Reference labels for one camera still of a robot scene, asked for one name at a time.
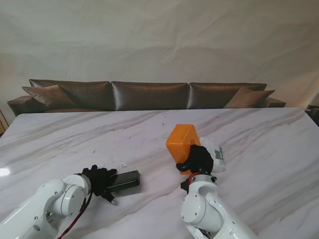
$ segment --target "small debris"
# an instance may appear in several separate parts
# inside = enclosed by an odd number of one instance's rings
[[[125,168],[127,165],[125,163],[121,163],[121,168]]]

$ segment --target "black rectangular object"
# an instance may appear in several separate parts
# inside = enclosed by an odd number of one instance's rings
[[[117,192],[123,189],[133,188],[140,184],[140,173],[135,170],[127,173],[113,175],[110,180],[113,182],[109,187],[109,192]]]

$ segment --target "throw pillow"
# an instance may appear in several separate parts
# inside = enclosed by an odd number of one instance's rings
[[[49,87],[22,87],[38,102],[45,104],[50,109],[70,109],[76,105],[59,86]]]
[[[241,87],[224,108],[253,108],[256,104],[264,101],[273,92],[274,91],[252,91]]]

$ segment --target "red cable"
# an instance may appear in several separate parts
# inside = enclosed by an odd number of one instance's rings
[[[82,216],[82,214],[84,213],[84,211],[86,210],[86,208],[88,207],[90,201],[92,198],[92,193],[89,196],[89,199],[87,201],[87,203],[82,207],[80,213],[76,216],[76,218],[73,220],[73,222],[71,223],[71,225],[62,233],[61,236],[59,236],[57,239],[62,239],[62,237],[64,237],[70,230],[71,228],[74,226],[74,224],[79,220],[80,216]]]
[[[188,178],[188,185],[190,185],[190,181],[191,181],[191,178],[194,177],[195,175],[197,175],[199,173],[193,173],[189,178]]]

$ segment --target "gray marble vein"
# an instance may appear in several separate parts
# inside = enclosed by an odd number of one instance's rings
[[[298,108],[20,115],[0,139],[10,170],[0,220],[43,182],[97,164],[139,170],[141,185],[115,194],[117,206],[94,197],[66,239],[191,239],[179,215],[185,176],[165,146],[178,123],[223,147],[220,197],[260,239],[319,238],[319,128]]]

